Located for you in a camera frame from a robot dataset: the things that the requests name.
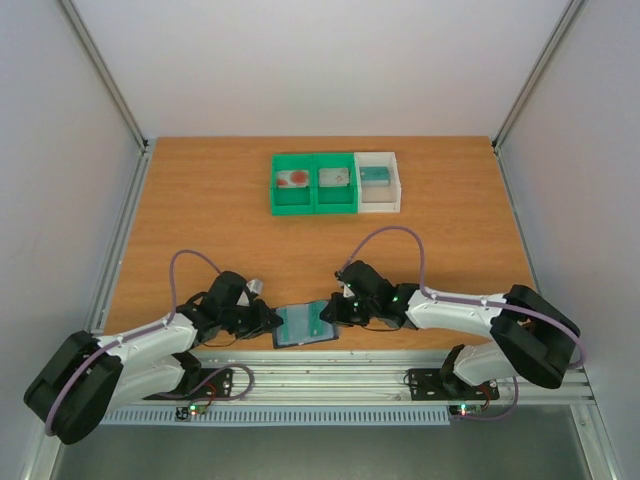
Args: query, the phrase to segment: orange wooden surface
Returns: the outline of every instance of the orange wooden surface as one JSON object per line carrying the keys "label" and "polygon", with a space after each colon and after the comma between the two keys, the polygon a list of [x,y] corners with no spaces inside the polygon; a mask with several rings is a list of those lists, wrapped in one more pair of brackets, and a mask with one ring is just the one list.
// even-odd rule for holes
{"label": "orange wooden surface", "polygon": [[[399,214],[274,217],[271,155],[394,151],[402,182]],[[333,272],[360,240],[384,225],[422,237],[427,283],[464,293],[508,291],[531,277],[489,140],[484,137],[259,137],[158,140],[109,313],[106,333],[162,317],[170,307],[168,264],[192,248],[222,269],[264,281],[271,307],[328,298]],[[418,249],[401,232],[378,236],[358,257],[391,282],[418,281]],[[215,272],[181,258],[179,301],[206,290]],[[221,334],[212,343],[227,343]],[[447,330],[378,333],[342,329],[338,341],[305,349],[439,349],[482,343]],[[229,349],[271,349],[270,335]]]}

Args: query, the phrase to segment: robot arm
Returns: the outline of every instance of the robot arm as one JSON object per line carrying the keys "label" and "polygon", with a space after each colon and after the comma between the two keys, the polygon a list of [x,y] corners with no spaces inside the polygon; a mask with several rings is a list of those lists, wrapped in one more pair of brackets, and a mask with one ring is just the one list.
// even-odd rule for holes
{"label": "robot arm", "polygon": [[552,325],[512,311],[513,307],[549,316],[580,335],[568,318],[520,285],[507,294],[490,296],[443,292],[425,296],[418,284],[394,286],[359,260],[336,272],[336,277],[343,291],[332,294],[321,313],[327,322],[366,326],[377,317],[391,329],[447,328],[493,340],[451,351],[440,377],[452,397],[484,381],[515,375],[544,388],[560,387],[575,348],[573,340]]}
{"label": "robot arm", "polygon": [[[114,336],[72,334],[27,389],[24,402],[44,422],[53,409],[51,431],[72,444],[93,431],[106,413],[123,405],[158,392],[188,394],[200,379],[200,363],[189,350],[212,340],[220,330],[246,339],[282,325],[282,319],[249,288],[252,284],[234,272],[222,272],[208,292],[177,307],[171,323],[167,315]],[[83,362],[114,342],[119,345],[99,354],[54,407]]]}

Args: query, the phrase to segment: green box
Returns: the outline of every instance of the green box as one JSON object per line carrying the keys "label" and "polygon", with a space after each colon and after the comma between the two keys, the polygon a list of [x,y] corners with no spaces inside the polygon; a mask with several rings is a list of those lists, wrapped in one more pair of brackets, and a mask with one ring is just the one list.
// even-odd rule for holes
{"label": "green box", "polygon": [[[321,168],[349,169],[346,187],[320,187]],[[277,172],[308,170],[309,187],[278,188]],[[358,182],[353,153],[308,153],[274,155],[271,163],[271,213],[305,215],[358,213]]]}
{"label": "green box", "polygon": [[346,187],[321,187],[315,213],[358,213],[358,175],[353,153],[317,153],[314,155],[316,179],[321,168],[349,169],[349,185]]}
{"label": "green box", "polygon": [[[305,188],[278,188],[277,172],[282,170],[308,170],[309,186]],[[271,213],[273,215],[309,215],[315,211],[317,170],[311,154],[274,155],[271,162]]]}

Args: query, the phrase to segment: purple cable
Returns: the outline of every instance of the purple cable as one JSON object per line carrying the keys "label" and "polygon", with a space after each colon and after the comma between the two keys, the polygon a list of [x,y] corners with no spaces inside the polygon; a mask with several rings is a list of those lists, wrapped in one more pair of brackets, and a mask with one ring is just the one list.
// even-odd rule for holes
{"label": "purple cable", "polygon": [[[209,380],[211,380],[213,377],[215,377],[216,375],[222,373],[223,371],[225,371],[227,368],[239,368],[240,370],[244,370],[247,375],[249,375],[249,385],[247,385],[247,388],[245,388],[242,392],[240,392],[237,395],[232,395],[230,397],[226,397],[226,398],[220,398],[220,400],[224,400],[225,402],[229,402],[232,400],[240,400],[244,397],[246,397],[246,395],[253,389],[253,386],[256,383],[256,379],[255,376],[253,374],[253,371],[246,366],[244,363],[228,363],[227,365],[223,365],[222,367],[218,368],[217,370],[214,370],[213,372],[211,372],[209,375],[207,375],[205,377],[204,380],[202,380],[196,387],[193,387],[193,389],[187,393],[186,395],[180,395],[179,393],[160,393],[159,395],[161,397],[164,398],[174,398],[174,399],[181,399],[184,397],[187,397],[189,395],[191,395],[194,392],[197,392],[199,389],[201,389],[204,385],[206,385]],[[195,400],[192,400],[192,403],[195,403],[199,400],[209,400],[208,398],[196,398]]]}
{"label": "purple cable", "polygon": [[379,233],[386,232],[388,230],[400,230],[400,231],[406,232],[409,235],[411,235],[415,239],[416,243],[418,244],[418,249],[420,250],[420,293],[422,293],[422,295],[424,295],[425,297],[431,297],[434,301],[437,300],[439,302],[455,303],[458,305],[471,305],[475,307],[499,308],[504,310],[511,310],[512,312],[520,313],[530,318],[536,318],[538,320],[542,320],[543,322],[548,323],[549,325],[557,328],[562,333],[564,333],[567,337],[571,339],[571,341],[578,348],[580,352],[580,358],[577,361],[571,363],[569,365],[569,368],[578,368],[584,364],[587,358],[584,343],[582,342],[582,340],[580,340],[580,338],[578,338],[578,336],[575,333],[573,333],[569,328],[567,328],[565,325],[558,322],[554,318],[551,318],[543,313],[538,313],[535,310],[518,307],[517,305],[509,305],[507,303],[492,302],[492,301],[487,301],[483,303],[480,300],[475,300],[470,298],[448,297],[446,295],[440,295],[440,292],[438,292],[437,290],[433,290],[427,287],[426,286],[427,262],[426,262],[425,253],[424,253],[424,245],[422,243],[422,239],[420,238],[420,236],[415,231],[411,230],[408,227],[403,227],[400,225],[389,225],[387,227],[381,227],[381,228],[378,228],[377,230],[374,230],[369,235],[367,235],[364,238],[364,240],[362,240],[362,242],[360,242],[360,244],[355,248],[353,253],[349,255],[349,258],[344,263],[342,268],[340,268],[340,271],[343,271],[345,268],[349,266],[349,264],[351,264],[351,262],[353,261],[355,256],[358,254],[358,252],[362,249],[362,247],[365,246],[365,244],[369,240],[371,240],[373,237],[375,237]]}
{"label": "purple cable", "polygon": [[518,405],[518,399],[520,398],[520,387],[518,387],[518,380],[516,377],[512,377],[513,379],[513,403],[509,405],[504,412],[495,415],[493,417],[482,417],[480,415],[451,415],[451,418],[459,418],[461,420],[474,420],[477,422],[495,422],[497,420],[504,420],[509,415],[511,415]]}
{"label": "purple cable", "polygon": [[[173,321],[173,318],[176,316],[176,308],[178,307],[178,294],[176,293],[176,280],[175,280],[174,270],[175,270],[176,260],[180,255],[184,253],[195,255],[196,257],[201,258],[202,260],[207,262],[209,265],[211,265],[213,269],[216,272],[218,272],[218,275],[221,273],[218,266],[202,253],[196,252],[195,250],[189,250],[189,249],[178,250],[173,255],[173,257],[171,257],[171,261],[169,262],[169,288],[171,289],[171,312],[167,317],[166,325],[169,325]],[[130,340],[135,340],[138,337],[147,335],[149,333],[153,333],[157,330],[160,330],[161,328],[166,328],[166,325],[164,323],[156,323],[154,325],[149,326],[148,328],[144,328],[142,330],[138,330],[137,332],[124,335],[122,337],[122,343],[124,344]],[[58,409],[60,408],[60,405],[62,404],[65,397],[69,393],[69,390],[71,390],[71,388],[76,383],[78,378],[80,378],[80,376],[93,364],[93,362],[98,357],[100,357],[100,355],[108,352],[109,350],[111,350],[114,347],[117,347],[118,345],[120,345],[120,342],[118,340],[114,340],[113,342],[108,343],[107,345],[101,347],[100,349],[93,352],[84,362],[82,362],[82,364],[78,367],[78,369],[75,372],[73,372],[73,374],[71,375],[69,380],[67,380],[67,383],[64,384],[64,387],[62,387],[62,389],[60,390],[60,393],[58,394],[53,404],[51,405],[51,409],[49,409],[47,420],[44,423],[44,431],[47,434],[47,436],[52,437],[55,435],[55,433],[53,432],[53,420],[56,417],[56,413],[58,413]]]}

